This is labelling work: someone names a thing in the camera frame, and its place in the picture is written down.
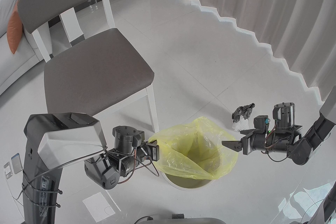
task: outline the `brown upholstered seat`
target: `brown upholstered seat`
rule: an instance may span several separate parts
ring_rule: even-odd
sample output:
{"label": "brown upholstered seat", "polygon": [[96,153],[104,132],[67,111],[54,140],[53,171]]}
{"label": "brown upholstered seat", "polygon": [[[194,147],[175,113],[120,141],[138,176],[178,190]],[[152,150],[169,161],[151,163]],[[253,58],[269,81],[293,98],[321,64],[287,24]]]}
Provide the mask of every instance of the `brown upholstered seat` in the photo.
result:
{"label": "brown upholstered seat", "polygon": [[44,68],[48,113],[91,116],[152,84],[154,72],[112,28],[63,51]]}

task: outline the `yellow trash bag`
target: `yellow trash bag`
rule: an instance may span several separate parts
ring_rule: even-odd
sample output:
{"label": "yellow trash bag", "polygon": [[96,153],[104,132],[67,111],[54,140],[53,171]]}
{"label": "yellow trash bag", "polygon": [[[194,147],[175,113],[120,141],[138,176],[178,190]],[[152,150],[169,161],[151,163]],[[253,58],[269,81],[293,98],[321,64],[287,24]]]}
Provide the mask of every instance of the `yellow trash bag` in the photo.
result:
{"label": "yellow trash bag", "polygon": [[222,140],[235,140],[206,117],[190,124],[176,125],[157,132],[149,142],[157,140],[160,171],[192,179],[218,179],[236,164],[238,153],[222,146]]}

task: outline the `white sofa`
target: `white sofa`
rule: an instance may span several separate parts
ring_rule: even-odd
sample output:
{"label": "white sofa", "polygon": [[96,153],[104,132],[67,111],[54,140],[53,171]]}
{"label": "white sofa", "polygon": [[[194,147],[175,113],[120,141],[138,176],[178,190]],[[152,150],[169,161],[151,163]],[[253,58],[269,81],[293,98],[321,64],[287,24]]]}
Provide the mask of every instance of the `white sofa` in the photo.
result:
{"label": "white sofa", "polygon": [[[39,32],[49,54],[53,53],[48,23]],[[7,33],[0,37],[0,95],[20,76],[43,60],[33,36],[23,28],[23,35],[15,54],[11,53]]]}

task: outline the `sofa armrest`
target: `sofa armrest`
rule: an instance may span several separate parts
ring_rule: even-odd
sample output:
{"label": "sofa armrest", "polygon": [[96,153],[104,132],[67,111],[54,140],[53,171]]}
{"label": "sofa armrest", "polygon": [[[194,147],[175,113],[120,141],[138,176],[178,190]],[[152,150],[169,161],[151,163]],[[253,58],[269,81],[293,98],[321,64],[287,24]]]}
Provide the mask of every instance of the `sofa armrest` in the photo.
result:
{"label": "sofa armrest", "polygon": [[[51,44],[51,37],[50,37],[50,31],[49,31],[49,25],[48,22],[45,24],[41,25],[39,28],[39,33],[42,37],[43,43],[45,47],[47,48],[47,51],[49,54],[53,53],[53,46]],[[28,33],[25,27],[23,27],[23,32],[25,37],[28,40],[28,43],[30,44],[31,48],[34,50],[37,58],[41,61],[43,60],[42,54],[40,53],[40,50],[36,44],[36,41],[31,33]]]}

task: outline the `tiled floor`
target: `tiled floor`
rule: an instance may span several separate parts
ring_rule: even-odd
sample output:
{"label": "tiled floor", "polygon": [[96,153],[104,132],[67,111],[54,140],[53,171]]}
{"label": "tiled floor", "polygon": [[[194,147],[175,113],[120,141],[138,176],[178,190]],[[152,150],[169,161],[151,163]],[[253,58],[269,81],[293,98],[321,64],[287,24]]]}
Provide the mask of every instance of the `tiled floor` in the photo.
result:
{"label": "tiled floor", "polygon": [[[209,8],[191,0],[110,0],[115,25],[155,72],[154,92],[160,129],[199,116],[206,116],[233,134],[231,113],[240,105],[254,102],[253,117],[271,116],[274,104],[294,102],[296,123],[304,130],[319,116],[321,103],[316,92],[307,89],[269,48],[255,37],[223,21]],[[85,37],[107,29],[102,3],[77,13]],[[54,54],[69,47],[61,24],[51,29]],[[3,165],[17,152],[24,156],[23,127],[28,116],[46,113],[41,62],[0,96]],[[130,125],[152,135],[146,100],[142,98],[116,113],[109,109],[96,116],[102,124],[108,145],[113,146],[111,130]],[[56,224],[95,223],[84,199],[101,192],[115,214],[99,223],[132,223],[145,215],[168,218],[172,213],[186,217],[214,217],[233,223],[291,223],[324,198],[336,180],[336,137],[331,134],[314,158],[298,167],[291,160],[273,163],[254,152],[239,154],[233,170],[207,188],[183,192],[156,178],[145,169],[116,188],[105,192],[86,177],[83,164],[64,168]],[[8,180],[17,196],[22,175]],[[0,179],[0,223],[21,223],[14,201]],[[313,205],[304,216],[316,210]]]}

